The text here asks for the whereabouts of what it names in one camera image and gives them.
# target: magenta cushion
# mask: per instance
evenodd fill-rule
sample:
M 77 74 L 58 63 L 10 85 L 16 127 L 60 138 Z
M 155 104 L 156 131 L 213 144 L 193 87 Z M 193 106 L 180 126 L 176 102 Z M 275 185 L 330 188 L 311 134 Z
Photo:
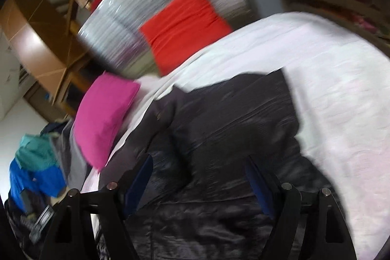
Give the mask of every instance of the magenta cushion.
M 85 93 L 77 111 L 74 134 L 87 162 L 101 170 L 134 96 L 136 82 L 103 73 Z

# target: pink object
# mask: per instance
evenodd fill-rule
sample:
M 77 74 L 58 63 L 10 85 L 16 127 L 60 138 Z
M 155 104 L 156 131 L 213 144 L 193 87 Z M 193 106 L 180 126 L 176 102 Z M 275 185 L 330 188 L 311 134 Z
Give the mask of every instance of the pink object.
M 85 93 L 74 134 L 85 159 L 94 168 L 106 166 L 114 138 L 139 89 L 138 83 L 105 72 Z

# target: white bed sheet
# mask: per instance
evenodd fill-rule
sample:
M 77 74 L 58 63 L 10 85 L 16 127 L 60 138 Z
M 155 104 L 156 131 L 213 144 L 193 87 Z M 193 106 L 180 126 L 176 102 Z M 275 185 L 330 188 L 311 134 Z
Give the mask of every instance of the white bed sheet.
M 276 14 L 204 48 L 164 78 L 139 79 L 127 130 L 112 154 L 173 84 L 190 91 L 282 67 L 300 120 L 302 154 L 335 185 L 358 259 L 372 260 L 390 235 L 390 61 L 323 18 Z M 93 170 L 83 192 L 96 191 L 98 182 Z

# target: plastic-wrapped mattress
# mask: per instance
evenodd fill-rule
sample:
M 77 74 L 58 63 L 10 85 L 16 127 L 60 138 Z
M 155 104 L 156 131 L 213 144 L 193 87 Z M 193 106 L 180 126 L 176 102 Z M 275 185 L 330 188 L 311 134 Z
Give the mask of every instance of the plastic-wrapped mattress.
M 79 37 L 102 62 L 123 76 L 158 73 L 139 27 L 172 0 L 103 0 L 79 31 Z M 253 21 L 246 0 L 210 0 L 233 29 Z

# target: blue cloth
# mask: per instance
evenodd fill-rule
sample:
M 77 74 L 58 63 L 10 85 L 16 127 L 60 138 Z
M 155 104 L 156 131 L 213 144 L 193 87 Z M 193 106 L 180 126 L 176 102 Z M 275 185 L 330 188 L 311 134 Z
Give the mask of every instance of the blue cloth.
M 58 165 L 48 135 L 24 135 L 15 160 L 20 168 L 28 171 L 43 171 Z
M 20 193 L 28 189 L 35 193 L 44 193 L 48 196 L 58 197 L 66 186 L 61 170 L 51 166 L 42 171 L 28 171 L 21 169 L 16 160 L 9 166 L 11 196 L 20 210 L 26 211 Z

